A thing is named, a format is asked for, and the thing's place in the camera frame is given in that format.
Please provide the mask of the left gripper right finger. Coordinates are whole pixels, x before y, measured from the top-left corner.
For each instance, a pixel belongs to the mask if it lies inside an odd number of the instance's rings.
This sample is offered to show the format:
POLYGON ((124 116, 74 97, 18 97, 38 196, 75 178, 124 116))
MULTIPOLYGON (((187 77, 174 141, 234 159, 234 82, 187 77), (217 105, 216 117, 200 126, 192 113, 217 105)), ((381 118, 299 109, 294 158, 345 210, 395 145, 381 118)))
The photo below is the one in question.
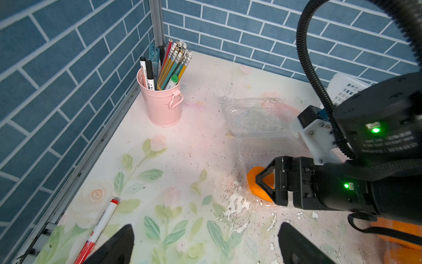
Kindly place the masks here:
POLYGON ((285 264, 334 264, 333 260, 287 222, 281 225, 278 240, 285 264))

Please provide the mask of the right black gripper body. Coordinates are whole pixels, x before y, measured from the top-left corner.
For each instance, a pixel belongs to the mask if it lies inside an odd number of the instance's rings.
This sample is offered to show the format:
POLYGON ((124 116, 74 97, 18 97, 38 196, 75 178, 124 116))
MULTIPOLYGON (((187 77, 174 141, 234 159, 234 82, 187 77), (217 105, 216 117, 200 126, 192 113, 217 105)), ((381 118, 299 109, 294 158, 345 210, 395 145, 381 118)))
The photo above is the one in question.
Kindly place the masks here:
POLYGON ((375 211, 371 185, 344 176, 336 166, 316 166, 311 158, 280 156, 273 160, 276 205, 304 210, 375 211))

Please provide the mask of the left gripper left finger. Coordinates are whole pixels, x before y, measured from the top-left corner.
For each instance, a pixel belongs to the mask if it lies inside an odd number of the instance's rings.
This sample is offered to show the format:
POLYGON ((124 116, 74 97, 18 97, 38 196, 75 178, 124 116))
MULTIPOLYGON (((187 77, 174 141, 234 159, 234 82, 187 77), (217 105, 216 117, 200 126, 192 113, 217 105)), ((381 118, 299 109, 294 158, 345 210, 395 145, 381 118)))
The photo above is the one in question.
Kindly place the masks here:
POLYGON ((133 227, 127 224, 89 256, 84 264, 129 264, 134 241, 133 227))

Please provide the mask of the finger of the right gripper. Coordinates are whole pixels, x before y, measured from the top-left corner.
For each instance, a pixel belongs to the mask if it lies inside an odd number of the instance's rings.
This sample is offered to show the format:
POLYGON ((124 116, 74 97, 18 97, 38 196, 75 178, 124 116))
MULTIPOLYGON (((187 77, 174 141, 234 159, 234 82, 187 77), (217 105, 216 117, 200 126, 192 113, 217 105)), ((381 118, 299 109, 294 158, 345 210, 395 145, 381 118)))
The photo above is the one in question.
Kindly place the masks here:
POLYGON ((273 160, 266 168, 262 168, 255 177, 257 190, 255 194, 259 198, 276 198, 280 190, 279 172, 276 160, 273 160))

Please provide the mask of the clear plastic clamshell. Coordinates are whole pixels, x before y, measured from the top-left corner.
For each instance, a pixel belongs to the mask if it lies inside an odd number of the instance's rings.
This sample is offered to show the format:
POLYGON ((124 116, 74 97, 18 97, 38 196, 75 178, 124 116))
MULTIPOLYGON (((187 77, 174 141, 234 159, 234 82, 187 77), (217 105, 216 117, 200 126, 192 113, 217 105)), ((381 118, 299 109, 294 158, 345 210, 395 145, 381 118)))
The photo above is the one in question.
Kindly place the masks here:
POLYGON ((279 98, 224 97, 221 106, 228 129, 237 139, 237 179, 243 185, 247 185, 252 168, 266 167, 276 157, 309 156, 303 140, 290 129, 299 111, 279 98))

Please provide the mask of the white perforated plastic basket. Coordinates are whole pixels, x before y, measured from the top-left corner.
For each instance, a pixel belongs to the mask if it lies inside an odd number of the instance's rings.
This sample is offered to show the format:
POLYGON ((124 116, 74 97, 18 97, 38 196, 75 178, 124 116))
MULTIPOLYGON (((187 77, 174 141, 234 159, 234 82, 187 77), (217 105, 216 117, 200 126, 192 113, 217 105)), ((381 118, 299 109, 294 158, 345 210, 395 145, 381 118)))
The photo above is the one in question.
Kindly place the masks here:
POLYGON ((351 96, 369 87, 369 84, 344 73, 336 73, 330 80, 326 92, 335 107, 342 104, 351 96))

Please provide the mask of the orange box one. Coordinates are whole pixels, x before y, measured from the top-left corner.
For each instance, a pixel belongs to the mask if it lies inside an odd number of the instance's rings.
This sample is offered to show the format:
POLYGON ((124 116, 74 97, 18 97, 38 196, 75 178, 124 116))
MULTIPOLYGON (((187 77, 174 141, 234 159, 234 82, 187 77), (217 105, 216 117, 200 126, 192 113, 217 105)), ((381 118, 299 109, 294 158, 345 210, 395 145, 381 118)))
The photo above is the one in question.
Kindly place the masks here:
MULTIPOLYGON (((393 221, 393 220, 387 220, 385 218, 378 218, 376 222, 371 222, 372 227, 382 227, 382 228, 390 228, 394 229, 396 231, 416 235, 416 236, 422 236, 422 227, 420 225, 410 224, 410 223, 404 223, 400 221, 393 221)), ((385 242, 390 243, 396 243, 400 244, 403 247, 415 249, 415 250, 422 250, 422 247, 419 245, 415 245, 409 242, 405 242, 403 240, 399 240, 396 238, 387 237, 385 235, 378 235, 380 239, 382 239, 385 242)))

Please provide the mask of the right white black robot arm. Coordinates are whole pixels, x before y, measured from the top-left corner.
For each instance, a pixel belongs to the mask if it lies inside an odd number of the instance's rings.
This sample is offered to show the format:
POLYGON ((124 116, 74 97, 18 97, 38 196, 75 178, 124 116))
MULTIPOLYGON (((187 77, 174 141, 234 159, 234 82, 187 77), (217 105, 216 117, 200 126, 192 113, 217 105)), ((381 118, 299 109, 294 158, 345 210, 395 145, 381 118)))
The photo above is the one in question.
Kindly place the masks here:
POLYGON ((355 158, 316 165, 280 156, 256 177, 279 206, 422 222, 422 75, 373 85, 334 109, 355 158))

